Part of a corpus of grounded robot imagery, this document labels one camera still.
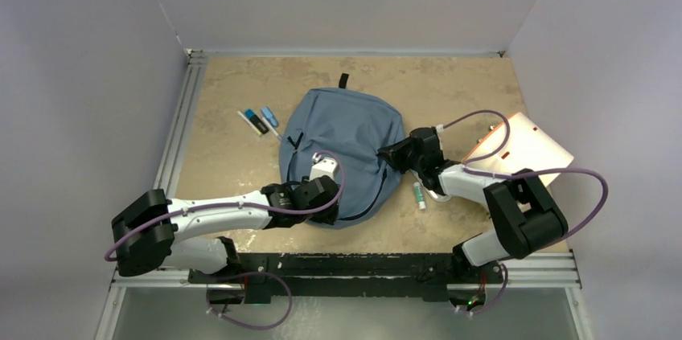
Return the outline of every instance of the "black mounting base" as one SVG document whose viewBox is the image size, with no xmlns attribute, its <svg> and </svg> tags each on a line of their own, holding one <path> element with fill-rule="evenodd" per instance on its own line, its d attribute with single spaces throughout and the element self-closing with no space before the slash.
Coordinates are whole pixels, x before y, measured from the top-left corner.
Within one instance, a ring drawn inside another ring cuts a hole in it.
<svg viewBox="0 0 682 340">
<path fill-rule="evenodd" d="M 222 277 L 261 270 L 281 277 L 294 296 L 421 297 L 424 301 L 449 301 L 448 284 L 477 285 L 482 272 L 488 284 L 502 283 L 492 263 L 466 275 L 455 274 L 450 253 L 241 253 L 239 257 L 239 271 L 231 267 L 207 275 L 193 270 L 188 282 L 223 284 Z M 268 304 L 272 296 L 286 295 L 270 277 L 248 277 L 245 284 L 246 304 Z"/>
</svg>

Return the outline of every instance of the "marker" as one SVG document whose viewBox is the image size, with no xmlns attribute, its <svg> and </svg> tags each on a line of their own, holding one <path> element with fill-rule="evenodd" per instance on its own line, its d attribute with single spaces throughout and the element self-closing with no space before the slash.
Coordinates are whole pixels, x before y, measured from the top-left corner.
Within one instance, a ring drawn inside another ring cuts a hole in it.
<svg viewBox="0 0 682 340">
<path fill-rule="evenodd" d="M 251 121 L 252 125 L 256 126 L 258 131 L 261 131 L 261 133 L 268 133 L 268 128 L 265 127 L 263 121 L 258 117 L 258 115 L 253 113 L 251 109 L 247 109 L 246 111 L 244 111 L 244 115 L 246 115 L 246 118 Z"/>
<path fill-rule="evenodd" d="M 236 113 L 239 114 L 239 116 L 240 116 L 242 119 L 244 119 L 244 121 L 246 122 L 246 124 L 249 125 L 249 127 L 251 127 L 251 128 L 253 129 L 253 131 L 255 131 L 255 132 L 258 134 L 258 136 L 262 136 L 262 135 L 263 135 L 263 133 L 262 133 L 259 129 L 257 129 L 256 126 L 253 125 L 253 123 L 251 123 L 251 122 L 249 121 L 249 119 L 247 119 L 246 116 L 244 116 L 243 113 L 241 113 L 241 111 L 237 111 Z"/>
<path fill-rule="evenodd" d="M 419 210 L 426 210 L 426 202 L 424 202 L 424 193 L 421 192 L 421 185 L 419 182 L 415 182 L 412 186 L 414 187 L 414 196 L 417 197 Z"/>
<path fill-rule="evenodd" d="M 279 141 L 281 141 L 280 134 L 277 133 L 275 128 L 270 124 L 270 122 L 267 121 L 265 117 L 261 117 L 261 119 L 263 120 L 263 123 L 265 123 L 265 125 L 268 127 L 268 129 L 273 132 L 273 135 L 276 136 Z"/>
<path fill-rule="evenodd" d="M 263 114 L 263 117 L 267 119 L 267 121 L 265 121 L 265 119 L 263 120 L 265 123 L 270 123 L 273 127 L 277 127 L 279 125 L 279 123 L 277 123 L 275 115 L 273 114 L 272 111 L 270 111 L 270 109 L 267 106 L 261 109 L 261 113 Z"/>
</svg>

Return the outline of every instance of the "blue backpack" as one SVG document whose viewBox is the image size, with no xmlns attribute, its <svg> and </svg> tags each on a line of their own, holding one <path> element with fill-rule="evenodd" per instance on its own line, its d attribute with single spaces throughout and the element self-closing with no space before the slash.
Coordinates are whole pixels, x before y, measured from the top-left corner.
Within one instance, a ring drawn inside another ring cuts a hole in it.
<svg viewBox="0 0 682 340">
<path fill-rule="evenodd" d="M 289 118 L 279 149 L 281 180 L 301 180 L 310 174 L 313 154 L 335 153 L 346 175 L 336 229 L 370 219 L 401 181 L 376 151 L 405 139 L 399 112 L 378 97 L 342 88 L 311 89 Z"/>
</svg>

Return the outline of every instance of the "glass panel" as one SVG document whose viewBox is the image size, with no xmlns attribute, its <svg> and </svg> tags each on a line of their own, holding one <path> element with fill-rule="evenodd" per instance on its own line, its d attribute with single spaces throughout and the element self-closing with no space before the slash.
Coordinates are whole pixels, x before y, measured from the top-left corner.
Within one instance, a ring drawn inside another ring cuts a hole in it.
<svg viewBox="0 0 682 340">
<path fill-rule="evenodd" d="M 286 302 L 274 297 L 269 305 L 235 305 L 229 314 L 269 324 L 284 313 Z M 453 313 L 449 303 L 418 298 L 296 297 L 289 319 L 273 330 L 240 328 L 206 315 L 206 308 L 204 289 L 128 288 L 114 338 L 577 340 L 563 289 L 511 289 L 494 309 L 471 319 Z"/>
</svg>

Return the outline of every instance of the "blue marker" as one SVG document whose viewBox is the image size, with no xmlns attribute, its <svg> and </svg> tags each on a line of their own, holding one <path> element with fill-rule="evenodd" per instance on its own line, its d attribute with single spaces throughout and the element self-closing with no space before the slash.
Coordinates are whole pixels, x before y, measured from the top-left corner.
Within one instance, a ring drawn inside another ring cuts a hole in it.
<svg viewBox="0 0 682 340">
<path fill-rule="evenodd" d="M 268 120 L 268 123 L 273 125 L 273 127 L 277 127 L 279 123 L 277 123 L 277 119 L 275 119 L 275 116 L 272 111 L 268 107 L 263 107 L 261 109 L 261 113 L 263 114 L 263 117 Z"/>
</svg>

